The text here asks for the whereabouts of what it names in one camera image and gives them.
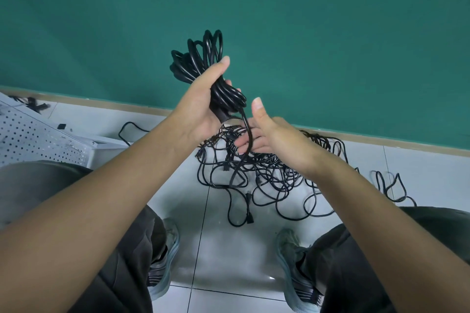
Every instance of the right hand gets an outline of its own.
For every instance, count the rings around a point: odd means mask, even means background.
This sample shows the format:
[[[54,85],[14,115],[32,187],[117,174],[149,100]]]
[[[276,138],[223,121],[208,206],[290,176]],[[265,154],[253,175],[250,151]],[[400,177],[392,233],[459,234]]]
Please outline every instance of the right hand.
[[[260,98],[251,103],[253,118],[248,120],[253,134],[253,152],[273,153],[290,168],[304,176],[315,173],[315,158],[322,148],[283,118],[270,118]],[[245,132],[234,142],[239,153],[248,149],[248,134]]]

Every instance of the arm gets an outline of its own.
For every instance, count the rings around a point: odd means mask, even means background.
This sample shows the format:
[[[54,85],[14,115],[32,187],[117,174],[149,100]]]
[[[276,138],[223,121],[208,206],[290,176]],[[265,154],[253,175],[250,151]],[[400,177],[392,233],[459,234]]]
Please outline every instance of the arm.
[[[145,204],[218,131],[210,87],[228,65],[210,67],[155,129],[0,233],[0,311],[63,312],[75,303]]]
[[[284,119],[271,119],[259,98],[250,119],[253,151],[275,153],[313,180],[356,240],[398,312],[470,312],[470,266],[385,198],[339,157]],[[247,136],[235,142],[246,150]]]

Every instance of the perforated metal panel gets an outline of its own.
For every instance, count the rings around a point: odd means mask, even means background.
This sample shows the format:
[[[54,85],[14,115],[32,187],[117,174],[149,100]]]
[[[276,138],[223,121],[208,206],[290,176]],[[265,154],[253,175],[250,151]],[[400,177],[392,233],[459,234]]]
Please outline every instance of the perforated metal panel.
[[[0,166],[49,160],[87,166],[92,149],[0,93]]]

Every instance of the foot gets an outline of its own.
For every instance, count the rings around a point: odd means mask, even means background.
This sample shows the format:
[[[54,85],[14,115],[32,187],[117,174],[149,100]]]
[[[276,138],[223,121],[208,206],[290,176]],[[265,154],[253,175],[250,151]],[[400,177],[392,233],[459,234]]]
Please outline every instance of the foot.
[[[164,219],[166,249],[161,257],[150,265],[147,286],[152,301],[162,297],[170,287],[170,265],[179,248],[178,227],[171,219]]]
[[[297,313],[318,313],[322,296],[299,270],[307,250],[300,246],[291,229],[283,229],[277,235],[276,256],[285,273],[284,297],[287,304]]]

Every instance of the hand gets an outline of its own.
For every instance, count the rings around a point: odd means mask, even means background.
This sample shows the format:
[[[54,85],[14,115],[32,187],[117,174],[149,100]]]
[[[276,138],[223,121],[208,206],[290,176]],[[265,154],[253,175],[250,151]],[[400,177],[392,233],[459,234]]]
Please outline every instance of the hand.
[[[225,73],[230,65],[230,58],[225,56],[220,62],[210,66],[203,74],[196,78],[185,95],[181,98],[175,110],[170,115],[177,117],[189,131],[191,140],[199,144],[215,135],[222,125],[219,119],[209,109],[211,102],[211,86]]]
[[[260,98],[253,100],[251,110],[253,118],[248,120],[254,139],[251,151],[273,153],[304,176],[314,175],[316,155],[323,149],[283,118],[270,118]],[[244,153],[248,148],[248,134],[241,135],[234,144],[239,153]]]

